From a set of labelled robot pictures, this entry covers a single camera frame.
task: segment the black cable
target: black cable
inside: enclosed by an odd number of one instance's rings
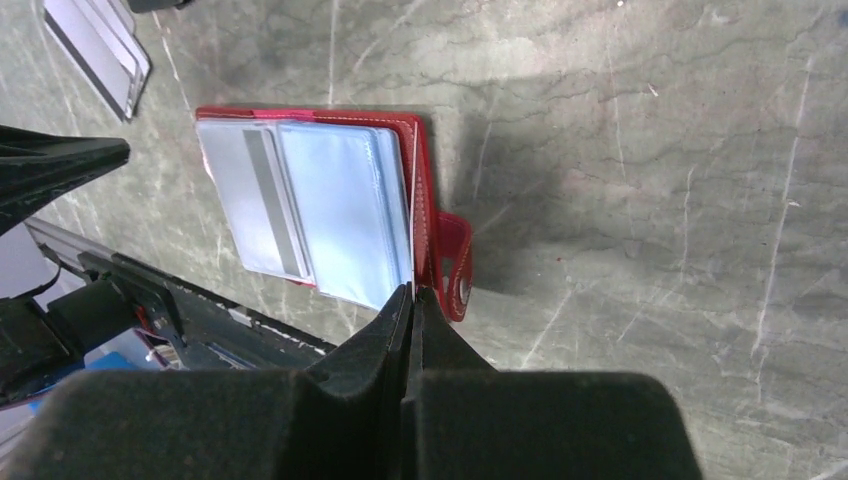
[[[64,262],[59,259],[59,254],[57,254],[55,250],[46,245],[41,245],[41,251],[44,253],[44,256],[48,260],[56,264],[56,275],[54,275],[53,278],[51,278],[50,281],[45,283],[44,285],[39,285],[38,287],[35,287],[32,290],[27,290],[26,292],[16,296],[15,300],[20,300],[22,298],[37,297],[38,295],[41,295],[47,290],[50,290],[50,287],[56,285],[56,282],[59,281],[59,276],[62,275],[62,265],[64,264]]]

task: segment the red wallet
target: red wallet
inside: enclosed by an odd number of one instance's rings
[[[413,206],[412,244],[416,284],[432,287],[447,316],[453,321],[462,321],[471,289],[471,225],[461,217],[436,208],[427,132],[418,115],[357,110],[203,106],[197,109],[195,117],[291,119],[392,129],[400,143],[407,195],[411,196],[413,192],[415,195],[415,198],[409,198],[409,202]],[[451,264],[447,285],[442,273],[442,265],[446,260]]]

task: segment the marble surface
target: marble surface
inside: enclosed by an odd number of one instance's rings
[[[136,16],[129,125],[37,8],[0,6],[0,122],[133,147],[42,218],[341,342],[371,312],[241,268],[192,110],[426,113],[493,364],[656,376],[707,478],[848,478],[848,4],[199,1]]]

